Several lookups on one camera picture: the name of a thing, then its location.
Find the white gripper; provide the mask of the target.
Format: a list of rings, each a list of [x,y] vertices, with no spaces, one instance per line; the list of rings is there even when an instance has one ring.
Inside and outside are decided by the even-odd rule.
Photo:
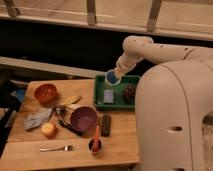
[[[138,59],[136,57],[128,56],[123,53],[116,62],[116,67],[114,69],[115,77],[121,78],[126,73],[133,70],[137,63]]]

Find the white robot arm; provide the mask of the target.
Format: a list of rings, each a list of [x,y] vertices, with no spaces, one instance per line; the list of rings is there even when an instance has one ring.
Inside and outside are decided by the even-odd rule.
[[[179,60],[211,60],[213,48],[155,43],[151,37],[128,36],[124,39],[123,54],[116,62],[115,77],[121,78],[146,59],[154,64]]]

